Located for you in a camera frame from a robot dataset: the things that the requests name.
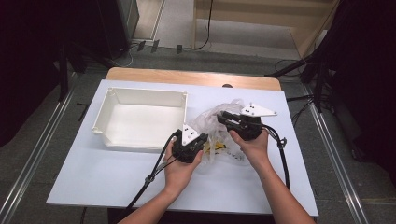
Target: clear plastic bag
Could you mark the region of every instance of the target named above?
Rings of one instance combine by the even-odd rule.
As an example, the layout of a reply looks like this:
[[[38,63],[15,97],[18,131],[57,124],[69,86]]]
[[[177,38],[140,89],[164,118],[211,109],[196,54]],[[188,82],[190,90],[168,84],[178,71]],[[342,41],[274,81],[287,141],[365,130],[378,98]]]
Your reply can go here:
[[[208,141],[204,146],[204,156],[202,164],[212,163],[215,159],[228,161],[239,165],[248,164],[245,154],[240,150],[225,125],[218,122],[217,114],[220,111],[228,111],[239,114],[244,107],[241,99],[235,99],[229,104],[221,104],[190,120],[188,125],[198,133],[207,133]]]

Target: gray floor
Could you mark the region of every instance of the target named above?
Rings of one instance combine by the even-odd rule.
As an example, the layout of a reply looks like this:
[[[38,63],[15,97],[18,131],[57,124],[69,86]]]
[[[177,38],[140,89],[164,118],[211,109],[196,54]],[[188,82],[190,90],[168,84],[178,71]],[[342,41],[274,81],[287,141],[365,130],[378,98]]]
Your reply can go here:
[[[175,49],[158,49],[150,53],[150,47],[143,51],[131,51],[134,62],[131,67],[160,68],[171,70],[211,71],[262,76],[275,71],[278,59],[256,56],[241,56],[214,52],[184,51],[176,54]],[[118,60],[128,63],[129,56]],[[60,171],[64,159],[77,134],[83,106],[88,104],[107,70],[92,61],[87,61],[86,74],[80,75],[61,122],[52,136],[46,153],[35,175],[24,193],[11,223],[78,223],[81,207],[47,205],[45,201]],[[304,94],[298,79],[281,78],[282,90],[287,97]],[[26,121],[17,136],[0,148],[0,199],[2,203],[28,159],[35,143],[56,106],[59,90],[55,89]],[[290,114],[297,113],[305,101],[290,102]],[[364,211],[371,223],[396,223],[396,190],[391,185],[387,173],[374,163],[360,163],[351,158],[349,147],[337,119],[324,111],[338,152],[350,178],[361,197]],[[354,223],[347,201],[335,176],[329,156],[323,145],[316,123],[309,110],[300,117],[296,133],[304,162],[315,192],[319,211],[318,223]],[[88,208],[85,223],[106,223],[106,209]]]
[[[193,0],[166,0],[154,37],[160,47],[191,47]],[[208,20],[197,20],[196,47],[207,38]],[[251,24],[231,21],[210,22],[210,38],[202,48],[208,52],[220,52],[278,59],[300,59],[289,27]]]

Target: white tray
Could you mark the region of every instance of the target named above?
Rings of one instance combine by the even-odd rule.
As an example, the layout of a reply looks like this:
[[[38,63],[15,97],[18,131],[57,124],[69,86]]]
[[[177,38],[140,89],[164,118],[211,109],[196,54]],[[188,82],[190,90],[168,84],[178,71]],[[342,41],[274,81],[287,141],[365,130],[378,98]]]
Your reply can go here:
[[[92,131],[108,147],[159,152],[183,127],[187,93],[108,88]]]

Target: black stand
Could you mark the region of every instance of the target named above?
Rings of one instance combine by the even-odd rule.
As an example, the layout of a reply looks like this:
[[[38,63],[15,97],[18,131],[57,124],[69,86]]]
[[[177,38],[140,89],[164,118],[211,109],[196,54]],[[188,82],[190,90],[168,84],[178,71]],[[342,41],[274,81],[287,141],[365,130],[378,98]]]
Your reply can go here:
[[[321,45],[327,45],[323,39]],[[320,95],[324,85],[324,79],[329,73],[329,63],[327,62],[324,50],[316,49],[311,55],[301,59],[300,61],[293,63],[273,74],[266,75],[266,77],[281,77],[288,72],[297,69],[303,65],[306,65],[304,71],[301,73],[300,80],[303,83],[309,83],[315,75],[317,75],[317,83],[314,89],[314,104],[318,112],[321,113],[320,107]]]
[[[273,74],[266,75],[266,77],[281,77],[286,75],[288,72],[297,69],[303,65],[306,65],[304,71],[301,73],[300,80],[303,83],[309,83],[317,75],[317,82],[314,89],[314,103],[318,112],[321,113],[320,108],[320,95],[325,82],[325,78],[329,75],[330,64],[333,60],[335,49],[337,45],[343,40],[344,30],[347,29],[347,21],[349,21],[349,11],[353,9],[353,6],[344,7],[341,2],[334,15],[332,27],[323,38],[322,42],[314,52],[301,59],[300,61],[293,63],[284,69],[281,69]]]
[[[73,70],[76,72],[84,73],[85,69],[87,68],[87,65],[84,63],[81,54],[89,56],[90,58],[99,62],[101,65],[108,69],[116,66],[115,64],[106,61],[102,57],[96,55],[95,53],[91,52],[90,50],[82,47],[77,43],[64,41],[59,50],[59,82],[61,85],[61,94],[58,100],[59,102],[64,99],[67,92],[69,91],[67,78],[67,60],[69,60],[70,64],[73,67]]]

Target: person's right hand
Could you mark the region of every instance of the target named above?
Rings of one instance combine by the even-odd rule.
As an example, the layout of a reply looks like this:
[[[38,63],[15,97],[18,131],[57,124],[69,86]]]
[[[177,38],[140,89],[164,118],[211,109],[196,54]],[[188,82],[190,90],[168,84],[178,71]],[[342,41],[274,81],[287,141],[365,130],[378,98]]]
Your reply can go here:
[[[241,147],[254,169],[257,170],[262,162],[269,162],[267,154],[268,132],[266,130],[262,130],[262,133],[256,139],[250,141],[243,140],[233,130],[230,131],[230,136]]]

